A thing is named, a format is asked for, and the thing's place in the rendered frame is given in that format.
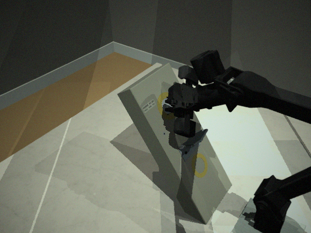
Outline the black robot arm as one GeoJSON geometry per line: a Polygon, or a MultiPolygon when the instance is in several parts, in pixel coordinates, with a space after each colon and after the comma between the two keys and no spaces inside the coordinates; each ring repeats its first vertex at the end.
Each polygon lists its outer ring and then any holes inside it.
{"type": "MultiPolygon", "coordinates": [[[[272,85],[266,78],[234,67],[225,69],[217,50],[208,50],[190,59],[202,89],[206,106],[266,108],[311,124],[311,98],[272,85]],[[227,82],[234,77],[230,84],[227,82]]],[[[168,89],[168,103],[176,112],[193,109],[195,88],[175,83],[168,89]]],[[[311,192],[311,167],[284,180],[274,175],[264,179],[253,202],[256,206],[254,228],[263,233],[280,233],[290,199],[311,192]],[[255,227],[256,226],[256,227],[255,227]]]]}

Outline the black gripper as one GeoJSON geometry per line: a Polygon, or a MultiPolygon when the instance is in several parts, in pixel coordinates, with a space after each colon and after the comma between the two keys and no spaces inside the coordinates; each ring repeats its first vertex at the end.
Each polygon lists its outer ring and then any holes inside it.
{"type": "MultiPolygon", "coordinates": [[[[173,110],[173,107],[165,108],[165,111],[171,112],[174,114],[176,120],[174,121],[173,131],[175,134],[184,136],[184,137],[194,137],[195,136],[195,127],[196,122],[190,119],[193,119],[193,111],[199,112],[200,109],[212,109],[205,105],[202,99],[202,89],[204,87],[198,84],[198,78],[193,68],[189,66],[182,66],[178,69],[178,77],[180,79],[185,79],[186,83],[183,85],[192,87],[195,86],[195,89],[192,92],[192,98],[194,103],[197,104],[193,109],[186,112],[176,112],[173,110]]],[[[192,87],[193,88],[193,87],[192,87]]]]}

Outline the grey cylinder with two slots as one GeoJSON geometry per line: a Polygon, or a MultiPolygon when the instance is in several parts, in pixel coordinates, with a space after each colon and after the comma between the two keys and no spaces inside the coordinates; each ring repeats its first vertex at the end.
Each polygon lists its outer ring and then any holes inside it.
{"type": "Polygon", "coordinates": [[[165,111],[165,108],[169,108],[169,107],[172,107],[172,106],[169,103],[165,103],[166,100],[167,100],[167,98],[162,101],[162,108],[163,108],[165,113],[170,114],[171,112],[165,111]]]}

